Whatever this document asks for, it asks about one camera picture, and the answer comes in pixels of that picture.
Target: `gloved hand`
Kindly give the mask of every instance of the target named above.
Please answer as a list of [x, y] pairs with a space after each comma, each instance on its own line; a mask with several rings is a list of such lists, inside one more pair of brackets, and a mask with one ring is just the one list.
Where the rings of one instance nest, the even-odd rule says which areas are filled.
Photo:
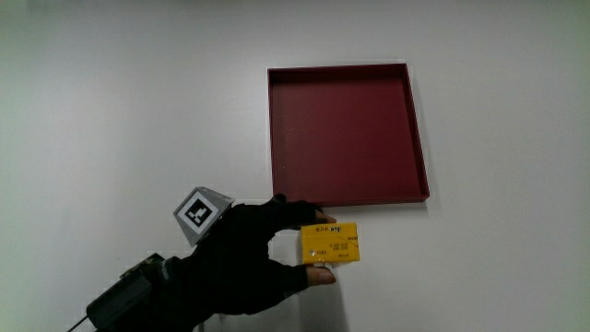
[[268, 257], [277, 231], [332, 223], [319, 207], [274, 196], [262, 206], [232, 207], [192, 255], [171, 258], [171, 281], [152, 291], [116, 331], [190, 332], [212, 314], [255, 314], [309, 286], [332, 284], [325, 267], [279, 264]]
[[255, 314], [309, 286], [336, 282], [328, 268], [284, 266], [268, 257], [277, 231], [327, 222], [336, 220], [310, 203], [287, 203], [283, 195], [230, 209], [190, 258], [207, 289], [203, 305], [214, 313]]

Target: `cable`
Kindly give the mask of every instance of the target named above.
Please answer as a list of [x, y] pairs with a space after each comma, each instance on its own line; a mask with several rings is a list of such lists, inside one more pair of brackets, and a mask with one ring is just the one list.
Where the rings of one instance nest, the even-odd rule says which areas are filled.
[[85, 315], [85, 316], [84, 316], [84, 318], [80, 319], [80, 321], [79, 321], [79, 322], [77, 322], [77, 323], [74, 325], [74, 327], [72, 327], [72, 328], [68, 329], [68, 330], [67, 330], [67, 332], [72, 332], [72, 331], [74, 331], [74, 329], [75, 329], [77, 326], [79, 326], [80, 324], [82, 324], [82, 322], [84, 322], [84, 321], [86, 320], [86, 318], [88, 318], [88, 317], [89, 317], [88, 315]]

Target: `square tray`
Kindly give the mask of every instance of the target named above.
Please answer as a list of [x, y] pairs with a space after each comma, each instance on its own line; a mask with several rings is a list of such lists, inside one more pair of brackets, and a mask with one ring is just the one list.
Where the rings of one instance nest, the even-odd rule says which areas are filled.
[[406, 64], [268, 70], [274, 193], [322, 207], [429, 196]]

